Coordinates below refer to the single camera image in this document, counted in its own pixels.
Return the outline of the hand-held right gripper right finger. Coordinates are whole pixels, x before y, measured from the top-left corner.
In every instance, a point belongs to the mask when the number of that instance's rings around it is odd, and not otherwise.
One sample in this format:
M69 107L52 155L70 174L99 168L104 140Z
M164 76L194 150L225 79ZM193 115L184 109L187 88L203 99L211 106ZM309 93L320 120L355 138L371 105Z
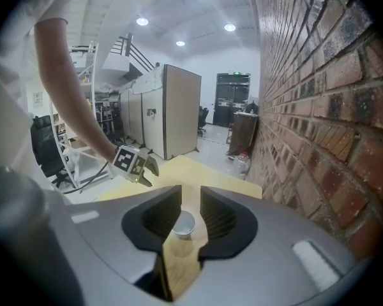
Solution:
M289 207L202 187L208 241L177 306L342 306L369 261Z

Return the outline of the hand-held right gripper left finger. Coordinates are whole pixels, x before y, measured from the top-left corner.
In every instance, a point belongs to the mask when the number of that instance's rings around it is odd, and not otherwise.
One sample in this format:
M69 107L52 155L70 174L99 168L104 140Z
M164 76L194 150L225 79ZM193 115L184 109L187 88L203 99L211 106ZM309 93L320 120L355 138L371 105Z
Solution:
M174 306L163 243L181 211L181 186L66 205L47 192L50 225L82 306Z

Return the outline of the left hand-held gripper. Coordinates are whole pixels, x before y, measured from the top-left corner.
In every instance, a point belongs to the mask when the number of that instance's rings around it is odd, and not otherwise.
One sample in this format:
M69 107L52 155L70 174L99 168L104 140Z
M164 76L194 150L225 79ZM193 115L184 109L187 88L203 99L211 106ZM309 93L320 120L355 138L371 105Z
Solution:
M112 169L116 174L131 182L137 182L146 187L152 183L143 175L144 167L154 176L160 175L158 163L155 158L143 153L139 149L127 145L117 148L115 158L112 162Z

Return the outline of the small cup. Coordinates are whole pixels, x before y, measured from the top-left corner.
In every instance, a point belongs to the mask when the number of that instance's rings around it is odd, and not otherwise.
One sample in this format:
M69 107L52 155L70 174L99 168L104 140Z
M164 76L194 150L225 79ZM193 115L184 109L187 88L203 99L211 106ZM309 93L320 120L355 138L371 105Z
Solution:
M190 240L195 228L173 229L172 232L181 240Z
M196 227L196 220L194 216L190 212L186 210L182 210L172 230L181 229L181 228L195 228L195 227Z

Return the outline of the person's left forearm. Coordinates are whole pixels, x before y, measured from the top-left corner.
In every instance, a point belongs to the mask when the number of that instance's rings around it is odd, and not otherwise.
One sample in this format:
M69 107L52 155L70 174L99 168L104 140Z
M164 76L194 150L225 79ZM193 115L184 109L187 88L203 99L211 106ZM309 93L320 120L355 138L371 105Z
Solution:
M59 116L99 156L113 162L116 146L96 121L80 87L66 40L66 21L54 18L34 27L41 81Z

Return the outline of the beige partition panel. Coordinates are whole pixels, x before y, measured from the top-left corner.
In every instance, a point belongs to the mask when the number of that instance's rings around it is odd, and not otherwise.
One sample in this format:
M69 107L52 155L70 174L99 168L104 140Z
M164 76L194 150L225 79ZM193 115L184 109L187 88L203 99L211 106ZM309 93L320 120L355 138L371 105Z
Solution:
M155 108L154 117L147 116L147 109ZM142 94L144 143L149 150L164 158L163 144L163 88Z
M128 108L130 121L130 138L139 145L144 143L142 123L142 95L128 93Z
M123 124L123 133L124 137L128 138L130 136L130 111L129 111L129 93L124 91L120 93L120 114L121 121Z
M201 76L166 64L163 72L163 144L170 160L197 148Z

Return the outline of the black trolley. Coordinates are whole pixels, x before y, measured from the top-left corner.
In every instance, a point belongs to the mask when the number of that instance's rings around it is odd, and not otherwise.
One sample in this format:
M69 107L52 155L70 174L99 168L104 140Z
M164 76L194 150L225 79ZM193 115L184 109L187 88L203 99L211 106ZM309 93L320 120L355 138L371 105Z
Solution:
M97 101L96 119L107 138L118 145L122 144L123 123L118 102Z

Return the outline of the black office chair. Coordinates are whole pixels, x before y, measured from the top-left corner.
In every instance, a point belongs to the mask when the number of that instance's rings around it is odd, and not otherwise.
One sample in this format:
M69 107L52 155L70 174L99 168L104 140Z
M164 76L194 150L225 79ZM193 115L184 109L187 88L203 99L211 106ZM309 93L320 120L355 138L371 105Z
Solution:
M209 113L209 110L207 108L203 108L202 106L199 106L199 121L198 121L198 135L200 137L203 136L204 132L206 131L204 129L204 126L206 125L206 118Z
M36 162L44 175L56 178L51 182L57 188L62 182L70 182L54 139L50 116L34 117L31 139Z

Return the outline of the white sheet over partitions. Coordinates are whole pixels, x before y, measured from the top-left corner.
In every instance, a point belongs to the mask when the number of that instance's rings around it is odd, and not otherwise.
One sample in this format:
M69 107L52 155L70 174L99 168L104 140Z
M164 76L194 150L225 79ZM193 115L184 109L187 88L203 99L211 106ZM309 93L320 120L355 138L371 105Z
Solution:
M143 94L163 87L163 70L164 66L159 66L154 70L128 82L119 88L119 92L123 94L130 91L134 94Z

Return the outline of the clear water jug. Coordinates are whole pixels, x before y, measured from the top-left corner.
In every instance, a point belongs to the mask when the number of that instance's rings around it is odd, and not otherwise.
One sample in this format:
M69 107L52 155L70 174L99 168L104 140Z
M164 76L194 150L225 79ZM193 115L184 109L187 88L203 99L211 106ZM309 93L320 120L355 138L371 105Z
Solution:
M234 158L233 169L235 175L244 177L250 169L250 157L247 152L242 152Z

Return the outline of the dark brown cabinet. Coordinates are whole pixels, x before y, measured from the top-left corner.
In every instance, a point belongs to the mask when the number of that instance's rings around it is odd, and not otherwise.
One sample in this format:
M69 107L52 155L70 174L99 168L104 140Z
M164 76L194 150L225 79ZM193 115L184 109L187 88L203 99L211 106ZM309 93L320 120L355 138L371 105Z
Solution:
M258 120L259 116L255 113L236 112L234 114L227 152L229 157L238 156L243 152L251 156Z

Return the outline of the black double door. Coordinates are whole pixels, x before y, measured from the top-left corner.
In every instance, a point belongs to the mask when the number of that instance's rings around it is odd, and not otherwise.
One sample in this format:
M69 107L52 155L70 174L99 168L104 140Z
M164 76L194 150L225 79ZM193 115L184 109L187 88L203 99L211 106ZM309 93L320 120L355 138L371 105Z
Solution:
M248 102L250 74L233 76L231 73L218 73L214 102L213 125L228 128L236 112L242 112Z

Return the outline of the staircase with black railing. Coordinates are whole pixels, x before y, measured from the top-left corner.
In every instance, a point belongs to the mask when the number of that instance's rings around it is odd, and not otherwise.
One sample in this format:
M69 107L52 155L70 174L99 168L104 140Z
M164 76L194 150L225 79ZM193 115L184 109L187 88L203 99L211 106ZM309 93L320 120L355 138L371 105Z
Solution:
M113 77L130 82L155 69L155 65L134 45L133 34L120 36L110 49L103 69Z

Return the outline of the white metal shelf rack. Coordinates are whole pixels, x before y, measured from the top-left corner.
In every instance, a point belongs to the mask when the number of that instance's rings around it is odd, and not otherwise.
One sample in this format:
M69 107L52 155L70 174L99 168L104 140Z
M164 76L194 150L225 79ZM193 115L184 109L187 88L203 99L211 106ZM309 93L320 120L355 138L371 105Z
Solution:
M95 111L95 65L98 45L73 45L69 48L70 56L77 71L81 91L93 117ZM62 119L53 102L49 103L50 121L59 155L64 164L72 189L67 193L82 192L85 186L106 177L112 178L107 162L91 147L87 146Z

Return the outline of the person's white shirt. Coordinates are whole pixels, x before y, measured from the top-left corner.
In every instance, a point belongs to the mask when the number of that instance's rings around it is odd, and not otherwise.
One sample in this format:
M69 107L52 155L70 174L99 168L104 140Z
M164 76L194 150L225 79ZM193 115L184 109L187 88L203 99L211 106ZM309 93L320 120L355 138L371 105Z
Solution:
M31 29L44 20L66 20L71 0L20 0L0 30L0 166L55 188L36 162L27 109L26 69Z

